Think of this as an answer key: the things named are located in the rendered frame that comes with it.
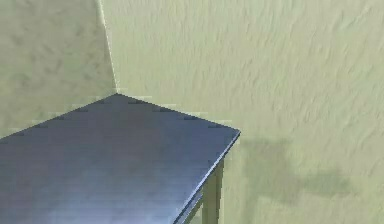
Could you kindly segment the dark blue-grey table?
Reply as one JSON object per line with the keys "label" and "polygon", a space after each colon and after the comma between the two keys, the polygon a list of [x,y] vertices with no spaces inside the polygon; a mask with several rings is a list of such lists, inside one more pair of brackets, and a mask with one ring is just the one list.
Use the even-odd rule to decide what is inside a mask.
{"label": "dark blue-grey table", "polygon": [[189,224],[239,135],[111,95],[0,139],[0,224]]}

